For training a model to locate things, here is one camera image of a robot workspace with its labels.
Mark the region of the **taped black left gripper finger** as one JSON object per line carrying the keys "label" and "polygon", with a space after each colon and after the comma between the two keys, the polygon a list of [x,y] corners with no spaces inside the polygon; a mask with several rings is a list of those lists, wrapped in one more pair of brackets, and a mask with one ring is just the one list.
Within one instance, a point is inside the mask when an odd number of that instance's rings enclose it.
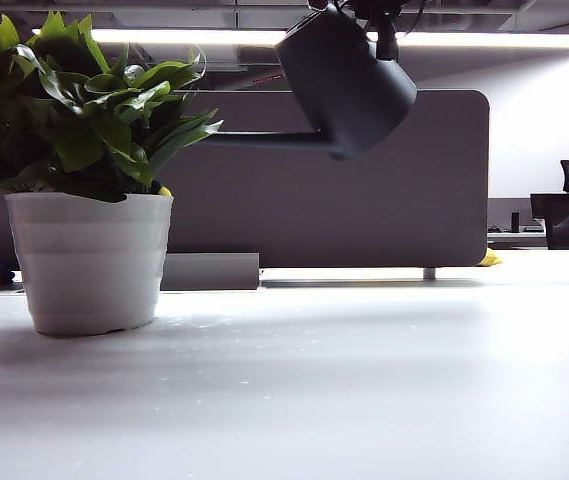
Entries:
{"label": "taped black left gripper finger", "polygon": [[372,25],[377,24],[382,7],[378,0],[352,0],[351,10],[358,20],[366,21]]}

